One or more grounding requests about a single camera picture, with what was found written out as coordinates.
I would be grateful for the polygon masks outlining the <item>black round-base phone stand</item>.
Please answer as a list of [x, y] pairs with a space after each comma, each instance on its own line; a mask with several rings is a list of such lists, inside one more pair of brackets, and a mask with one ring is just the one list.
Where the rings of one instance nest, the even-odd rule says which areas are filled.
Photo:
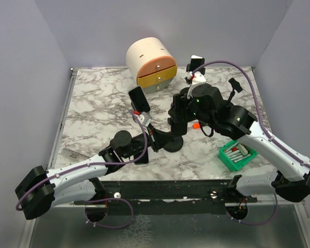
[[240, 83], [237, 80], [235, 80], [233, 77], [231, 79], [229, 79], [228, 82], [230, 83], [230, 85], [232, 87], [232, 91], [231, 91], [227, 101], [231, 102], [231, 100], [233, 99], [235, 94], [242, 92], [243, 88], [241, 87]]

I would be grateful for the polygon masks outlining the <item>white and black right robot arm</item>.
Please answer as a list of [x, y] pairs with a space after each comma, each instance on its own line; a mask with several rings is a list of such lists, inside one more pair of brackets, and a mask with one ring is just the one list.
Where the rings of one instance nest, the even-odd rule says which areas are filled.
[[256, 176], [235, 176], [227, 189], [232, 202], [252, 194], [273, 194], [298, 203], [310, 195], [310, 158], [294, 151], [262, 129], [260, 121], [246, 108], [224, 100], [219, 89], [207, 83], [173, 95], [168, 111], [170, 131], [175, 136], [187, 133], [187, 124], [198, 120], [212, 132], [229, 137], [255, 150], [276, 171]]

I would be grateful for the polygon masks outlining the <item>purple-edged black phone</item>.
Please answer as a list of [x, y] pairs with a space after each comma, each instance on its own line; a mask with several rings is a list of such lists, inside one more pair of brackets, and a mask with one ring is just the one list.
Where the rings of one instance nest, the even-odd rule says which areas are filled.
[[172, 121], [170, 124], [170, 132], [174, 136], [184, 136], [187, 134], [187, 131], [188, 131], [187, 122], [175, 123]]

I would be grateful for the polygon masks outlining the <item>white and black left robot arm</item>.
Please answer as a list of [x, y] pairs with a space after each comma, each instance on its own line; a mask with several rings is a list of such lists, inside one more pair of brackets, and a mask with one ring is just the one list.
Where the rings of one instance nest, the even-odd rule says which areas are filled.
[[42, 216], [51, 208], [68, 202], [90, 201], [98, 204], [104, 192], [99, 178], [114, 173], [124, 166], [146, 164], [147, 149], [164, 149], [177, 152], [183, 138], [153, 126], [132, 136], [126, 130], [118, 131], [109, 146], [82, 162], [59, 169], [32, 168], [15, 189], [18, 198], [16, 210], [22, 211], [27, 220]]

